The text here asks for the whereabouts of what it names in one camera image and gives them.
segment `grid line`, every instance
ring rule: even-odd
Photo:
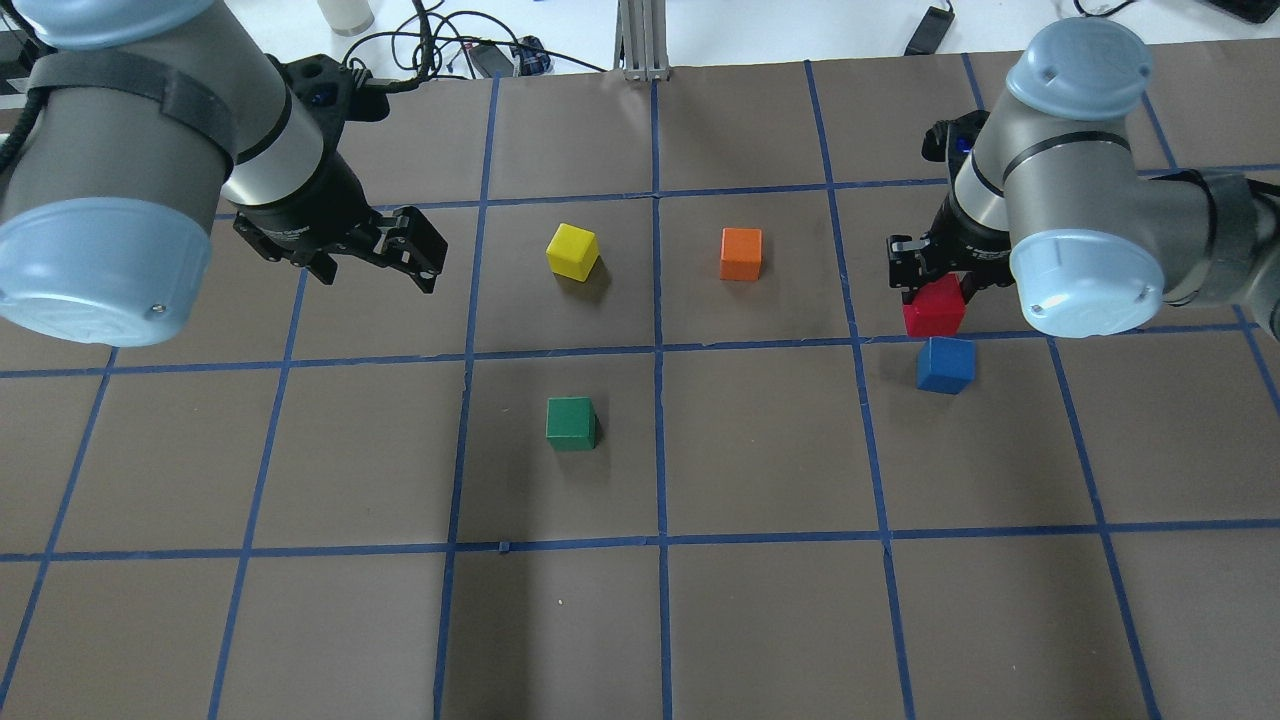
[[[227,662],[230,660],[232,639],[236,635],[236,619],[239,616],[239,602],[244,592],[244,575],[248,573],[250,550],[253,547],[253,534],[257,532],[257,515],[262,509],[262,492],[266,488],[266,475],[271,466],[271,451],[275,448],[275,430],[280,423],[280,410],[284,407],[284,393],[289,384],[289,359],[293,356],[293,342],[298,337],[298,320],[302,316],[302,297],[307,291],[307,273],[298,272],[298,287],[293,296],[293,314],[289,318],[289,334],[284,341],[284,357],[280,364],[280,378],[275,384],[275,401],[271,405],[271,419],[266,424],[266,439],[262,441],[262,460],[259,462],[257,480],[253,484],[253,498],[248,507],[248,520],[244,523],[244,541],[237,553],[236,580],[232,584],[232,598],[227,609],[227,625],[218,651],[218,666],[214,670],[214,688],[209,696],[209,720],[218,720],[218,710],[223,701],[223,682],[227,678]]]
[[[97,418],[102,411],[102,402],[106,398],[106,387],[111,383],[110,369],[115,365],[118,355],[119,350],[113,347],[111,354],[106,359],[102,382],[97,384],[97,395],[93,396],[93,405],[90,407],[88,420],[84,423],[84,433],[81,436],[79,447],[76,450],[76,460],[72,462],[72,470],[67,477],[67,487],[63,489],[63,497],[58,503],[58,514],[54,516],[54,525],[49,530],[49,539],[45,542],[45,552],[40,557],[40,568],[36,570],[36,580],[31,585],[31,594],[27,597],[27,607],[22,612],[22,621],[19,623],[18,632],[13,639],[13,648],[9,652],[9,661],[5,664],[4,678],[0,679],[0,712],[4,711],[5,700],[9,697],[9,688],[13,685],[14,673],[18,671],[18,659],[22,656],[22,647],[27,642],[27,633],[31,630],[32,618],[36,615],[36,605],[40,602],[40,594],[45,587],[45,575],[49,573],[49,565],[54,555],[54,548],[58,547],[58,536],[63,532],[63,523],[67,520],[67,511],[70,509],[72,495],[76,492],[76,486],[79,482],[81,469],[84,466],[84,456],[88,454],[88,443],[93,437],[93,427],[97,425]]]
[[[964,74],[969,78],[969,91],[973,92],[973,101],[978,104],[979,110],[986,110],[987,102],[982,97],[982,87],[978,86],[978,76],[973,72],[973,60],[969,58],[968,53],[961,53],[960,60],[964,63]]]
[[[1240,327],[1244,328],[1244,341],[1249,343],[1249,352],[1253,354],[1253,363],[1257,364],[1258,373],[1262,374],[1262,384],[1267,388],[1267,395],[1271,396],[1271,405],[1276,409],[1276,415],[1280,415],[1280,392],[1276,391],[1275,378],[1271,377],[1267,360],[1262,356],[1262,348],[1258,347],[1258,338],[1253,337],[1256,324],[1249,323],[1239,305],[1235,305],[1233,310],[1235,310],[1236,319],[1240,320]]]
[[[1254,163],[1248,165],[1210,165],[1204,169],[1208,170],[1224,170],[1224,172],[1236,172],[1236,173],[1261,173],[1280,170],[1280,163]],[[1142,176],[1158,176],[1167,173],[1165,168],[1147,168],[1138,170]],[[946,178],[895,178],[895,179],[881,179],[881,181],[840,181],[833,182],[832,186],[836,190],[867,190],[874,187],[918,187],[928,184],[947,184]],[[685,190],[655,190],[650,192],[608,192],[608,193],[595,193],[595,195],[553,195],[553,196],[530,196],[530,197],[506,197],[490,200],[486,202],[488,206],[512,206],[512,205],[549,205],[559,202],[611,202],[617,200],[648,200],[653,197],[667,199],[667,197],[709,197],[721,195],[769,195],[777,192],[823,192],[827,190],[827,183],[800,183],[800,184],[764,184],[764,186],[745,186],[745,187],[712,187],[712,188],[685,188]],[[411,202],[413,208],[419,210],[454,210],[454,209],[476,209],[480,208],[479,200],[447,200],[439,202]],[[374,205],[374,210],[389,211],[401,208],[401,205]],[[236,219],[234,213],[218,213],[214,215],[218,222],[229,222]]]
[[[908,528],[892,532],[895,541],[1020,538],[1043,536],[1144,534],[1280,530],[1280,518],[1239,518],[1219,520],[1152,520],[1139,523],[1096,523],[1069,525],[1000,525],[959,528]],[[795,530],[774,533],[716,533],[685,536],[617,536],[590,538],[557,538],[539,541],[476,541],[421,542],[390,544],[339,544],[255,547],[251,557],[344,557],[365,555],[443,555],[447,552],[556,552],[562,550],[595,550],[605,547],[675,547],[686,544],[790,544],[813,542],[879,542],[878,529],[864,530]],[[119,562],[134,560],[209,560],[239,557],[233,547],[170,548],[170,550],[108,550],[67,551],[50,555],[54,562]],[[29,564],[44,560],[44,553],[14,552],[0,555],[0,564]]]
[[[449,500],[449,534],[444,555],[444,578],[440,584],[440,623],[435,642],[435,676],[433,680],[431,716],[439,720],[444,712],[444,670],[449,651],[449,621],[453,612],[453,577],[457,564],[458,519],[462,512],[462,479],[467,459],[467,425],[471,419],[471,389],[476,361],[476,306],[480,302],[480,264],[484,259],[484,231],[489,214],[489,178],[493,170],[493,136],[498,124],[498,87],[500,78],[493,78],[489,90],[489,117],[485,126],[484,165],[480,176],[480,205],[476,215],[476,246],[471,261],[471,297],[467,302],[467,341],[462,373],[462,410],[458,414],[458,446],[453,457],[453,493]]]
[[[1066,378],[1066,369],[1062,366],[1062,356],[1057,350],[1057,340],[1044,338],[1048,345],[1050,357],[1053,361],[1053,373],[1057,375],[1059,389],[1062,393],[1062,406],[1066,410],[1066,419],[1071,427],[1071,436],[1075,441],[1075,452],[1080,460],[1080,471],[1084,475],[1084,484],[1089,493],[1089,503],[1093,506],[1093,519],[1097,521],[1098,537],[1102,541],[1102,553],[1107,561],[1107,571],[1111,575],[1111,585],[1115,591],[1116,605],[1120,610],[1120,621],[1124,624],[1124,634],[1129,641],[1129,653],[1133,656],[1134,670],[1138,674],[1138,685],[1142,688],[1142,698],[1147,706],[1149,720],[1160,720],[1160,706],[1156,703],[1156,692],[1151,685],[1151,676],[1147,673],[1147,660],[1142,655],[1142,642],[1138,639],[1138,629],[1133,621],[1133,611],[1129,607],[1129,596],[1125,592],[1124,578],[1120,575],[1120,562],[1116,560],[1115,546],[1111,542],[1111,532],[1107,529],[1106,512],[1102,509],[1102,497],[1098,495],[1097,479],[1093,477],[1093,464],[1089,461],[1089,451],[1084,443],[1084,433],[1080,430],[1080,419],[1075,411],[1075,401],[1071,397],[1071,386]]]
[[[840,206],[836,202],[835,176],[831,168],[831,150],[827,145],[827,128],[822,117],[822,101],[818,97],[818,83],[813,74],[813,63],[804,61],[805,79],[809,85],[809,100],[813,102],[813,119],[818,129],[818,146],[822,151],[822,169],[827,181],[827,205],[831,210],[831,229],[835,240],[836,268],[840,272],[840,291],[844,295],[845,319],[849,323],[849,337],[858,338],[858,316],[854,313],[852,293],[849,288],[849,268],[845,264],[845,241],[840,227]],[[858,380],[858,405],[863,415],[863,436],[867,442],[867,457],[872,474],[872,493],[876,497],[876,523],[879,533],[882,557],[884,562],[884,587],[888,594],[890,625],[893,634],[893,650],[897,656],[899,684],[902,691],[902,711],[906,720],[915,720],[915,700],[911,694],[911,673],[906,659],[906,637],[902,630],[902,609],[897,597],[897,571],[893,565],[893,530],[888,523],[888,509],[884,505],[884,487],[881,482],[879,452],[876,448],[876,424],[872,418],[870,398],[867,392],[867,375],[863,369],[861,343],[851,342],[854,354],[854,374]]]
[[[1187,333],[1222,333],[1222,332],[1239,332],[1240,323],[1211,323],[1203,325],[1155,325],[1149,328],[1134,328],[1132,331],[1125,331],[1123,333],[1116,333],[1116,336],[1134,336],[1134,334],[1187,334]],[[1253,322],[1245,320],[1245,329],[1257,329],[1260,325]],[[1044,338],[1043,333],[1039,331],[1025,329],[1025,331],[982,331],[982,332],[960,332],[956,333],[957,338],[972,340],[972,341],[988,341],[988,340],[1028,340],[1028,338]],[[884,345],[884,343],[910,343],[910,342],[924,342],[925,338],[911,337],[905,334],[891,334],[891,336],[863,336],[859,337],[856,342],[861,345]],[[812,337],[812,338],[780,338],[780,340],[745,340],[745,341],[723,341],[723,342],[684,342],[662,345],[660,350],[663,352],[699,352],[699,351],[716,351],[716,350],[768,350],[768,348],[781,348],[781,347],[829,347],[829,346],[845,346],[852,345],[855,341],[847,337]],[[522,360],[522,359],[545,359],[545,357],[577,357],[589,355],[652,355],[658,351],[658,346],[654,345],[621,345],[621,346],[599,346],[599,347],[553,347],[553,348],[540,348],[540,350],[503,350],[503,351],[488,351],[488,352],[475,352],[475,360],[479,363],[489,363],[494,360]],[[352,366],[352,365],[403,365],[403,364],[430,364],[430,363],[463,363],[466,360],[465,354],[442,354],[442,355],[370,355],[362,357],[316,357],[310,360],[291,360],[288,363],[289,368],[339,368],[339,366]],[[113,368],[106,370],[104,368],[67,368],[67,369],[49,369],[49,370],[0,370],[0,380],[5,379],[20,379],[20,378],[70,378],[70,377],[100,377],[102,374],[113,375],[146,375],[146,374],[161,374],[161,373],[214,373],[214,372],[236,372],[236,370],[279,370],[284,366],[284,363],[279,360],[262,360],[262,361],[244,361],[244,363],[193,363],[193,364],[175,364],[175,365],[137,365],[132,368]]]
[[[1156,140],[1160,141],[1160,150],[1165,154],[1165,160],[1169,161],[1170,170],[1179,170],[1178,160],[1174,159],[1174,149],[1169,146],[1169,137],[1165,136],[1165,128],[1160,124],[1160,118],[1156,115],[1156,106],[1151,102],[1151,95],[1147,91],[1142,91],[1142,105],[1147,109],[1147,117],[1151,119],[1151,127],[1156,131]]]
[[[666,342],[662,334],[662,135],[658,81],[649,81],[649,143],[653,154],[653,436],[654,477],[658,492],[658,634],[662,664],[662,717],[672,720],[675,701],[671,679],[671,551],[667,547],[667,423],[663,409]]]

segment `orange cube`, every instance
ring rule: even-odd
[[[724,228],[721,236],[721,279],[758,281],[764,263],[764,231]]]

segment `wooden block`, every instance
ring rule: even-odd
[[[721,279],[760,279],[764,263],[764,231],[759,228],[724,228],[721,234]]]
[[[599,258],[600,247],[595,233],[566,223],[561,223],[547,246],[547,264],[552,272],[580,283],[586,282]]]
[[[547,442],[556,450],[593,450],[595,429],[590,397],[552,397],[547,401]]]
[[[954,336],[964,322],[965,304],[955,273],[924,286],[915,300],[902,306],[902,322],[910,337]]]
[[[915,387],[959,395],[977,377],[978,347],[968,340],[931,337],[915,359]]]

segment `yellow cube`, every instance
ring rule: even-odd
[[[547,263],[557,275],[586,282],[591,268],[600,258],[600,247],[595,243],[595,233],[561,223],[547,246]]]

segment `blue joint cap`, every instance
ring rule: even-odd
[[[0,316],[74,342],[164,342],[191,316],[210,255],[209,233],[164,205],[41,205],[0,225]]]
[[[1087,228],[1029,234],[1009,269],[1023,318],[1057,337],[1115,334],[1156,316],[1165,291],[1160,263],[1134,242]]]
[[[1102,18],[1069,18],[1039,31],[1005,77],[1014,97],[1070,120],[1114,120],[1142,102],[1151,50]]]
[[[40,40],[59,50],[101,50],[182,26],[214,0],[15,0]]]

